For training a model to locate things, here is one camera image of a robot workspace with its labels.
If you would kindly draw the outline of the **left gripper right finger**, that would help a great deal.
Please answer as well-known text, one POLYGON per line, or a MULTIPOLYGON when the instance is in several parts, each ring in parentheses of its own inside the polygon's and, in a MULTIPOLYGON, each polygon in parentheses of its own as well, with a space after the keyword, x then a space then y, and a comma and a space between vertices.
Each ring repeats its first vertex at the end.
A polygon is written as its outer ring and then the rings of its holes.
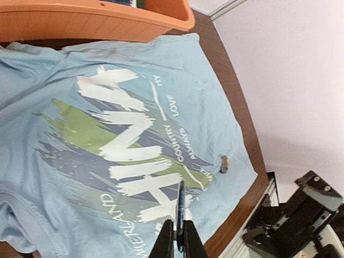
POLYGON ((193 221, 184 221, 184 251, 185 258, 208 258, 207 252, 202 244, 193 221))

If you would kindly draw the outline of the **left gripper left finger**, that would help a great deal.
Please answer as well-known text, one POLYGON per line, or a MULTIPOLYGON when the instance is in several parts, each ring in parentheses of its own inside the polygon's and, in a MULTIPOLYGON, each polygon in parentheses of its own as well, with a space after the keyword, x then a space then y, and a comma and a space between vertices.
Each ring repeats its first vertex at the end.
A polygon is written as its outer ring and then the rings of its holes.
POLYGON ((149 258, 172 258, 174 257, 174 224, 167 219, 161 228, 149 258))

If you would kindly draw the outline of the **white round brooch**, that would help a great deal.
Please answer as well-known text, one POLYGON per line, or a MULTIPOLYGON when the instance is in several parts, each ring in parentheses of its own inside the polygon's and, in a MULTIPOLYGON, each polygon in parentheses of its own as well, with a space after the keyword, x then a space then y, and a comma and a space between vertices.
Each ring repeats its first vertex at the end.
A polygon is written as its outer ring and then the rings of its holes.
POLYGON ((178 189, 178 199, 176 205, 176 230, 175 240, 177 243, 177 249, 180 253, 184 250, 184 217, 185 217, 185 181, 180 181, 178 189))

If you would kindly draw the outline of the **painted round brooch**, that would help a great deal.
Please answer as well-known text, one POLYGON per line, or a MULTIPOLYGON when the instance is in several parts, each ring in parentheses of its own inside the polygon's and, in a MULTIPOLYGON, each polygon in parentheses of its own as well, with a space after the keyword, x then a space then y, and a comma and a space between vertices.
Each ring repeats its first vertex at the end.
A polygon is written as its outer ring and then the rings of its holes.
POLYGON ((221 174, 225 174, 228 172, 229 167, 230 167, 230 160, 229 157, 227 155, 220 155, 220 168, 219 168, 219 172, 221 174))

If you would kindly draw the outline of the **light blue printed t-shirt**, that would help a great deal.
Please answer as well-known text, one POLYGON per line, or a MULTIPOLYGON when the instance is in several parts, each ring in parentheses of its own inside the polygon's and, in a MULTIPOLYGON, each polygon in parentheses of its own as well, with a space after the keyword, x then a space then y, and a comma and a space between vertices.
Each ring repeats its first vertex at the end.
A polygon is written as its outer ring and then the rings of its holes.
POLYGON ((256 176, 197 34, 1 48, 1 240, 18 252, 147 257, 182 180, 206 241, 256 176))

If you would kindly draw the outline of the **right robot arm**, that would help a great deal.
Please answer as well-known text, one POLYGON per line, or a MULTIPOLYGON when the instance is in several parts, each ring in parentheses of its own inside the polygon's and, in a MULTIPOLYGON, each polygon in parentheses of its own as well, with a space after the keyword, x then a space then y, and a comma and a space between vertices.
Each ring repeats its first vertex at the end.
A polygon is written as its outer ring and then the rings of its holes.
POLYGON ((255 211, 243 242, 259 257, 343 257, 343 197, 311 170, 295 183, 286 203, 255 211))

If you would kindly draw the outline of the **orange plastic basin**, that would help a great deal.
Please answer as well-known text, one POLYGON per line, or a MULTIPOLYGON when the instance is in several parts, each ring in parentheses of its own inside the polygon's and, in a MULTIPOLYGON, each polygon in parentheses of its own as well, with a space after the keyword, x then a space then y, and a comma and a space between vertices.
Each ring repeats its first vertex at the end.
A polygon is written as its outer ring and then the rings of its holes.
POLYGON ((1 1, 1 41, 88 39, 149 42, 195 26, 188 1, 1 1))

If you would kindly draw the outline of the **aluminium front rail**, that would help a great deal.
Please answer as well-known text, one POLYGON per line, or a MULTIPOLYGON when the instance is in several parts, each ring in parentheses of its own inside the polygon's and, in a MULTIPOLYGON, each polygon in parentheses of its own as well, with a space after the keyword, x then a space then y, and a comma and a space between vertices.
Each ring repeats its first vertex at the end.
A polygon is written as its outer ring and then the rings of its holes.
POLYGON ((267 179, 268 186, 265 189, 263 196, 253 208, 244 224, 240 226, 233 239, 219 255, 220 258, 260 257, 259 254, 255 253, 244 243, 242 236, 249 230, 252 230, 254 227, 260 226, 262 224, 263 210, 266 209, 266 207, 277 206, 279 204, 275 173, 272 171, 268 172, 267 179))

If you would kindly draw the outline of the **right aluminium corner post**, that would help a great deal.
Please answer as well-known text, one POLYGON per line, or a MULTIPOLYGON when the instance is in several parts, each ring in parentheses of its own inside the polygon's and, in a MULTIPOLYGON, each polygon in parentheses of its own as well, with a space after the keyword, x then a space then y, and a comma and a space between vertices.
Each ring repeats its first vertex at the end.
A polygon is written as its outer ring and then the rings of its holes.
POLYGON ((237 8, 239 5, 243 4, 247 0, 232 0, 232 1, 226 1, 221 6, 217 7, 213 11, 209 13, 209 17, 212 21, 216 20, 220 16, 226 14, 227 12, 237 8))

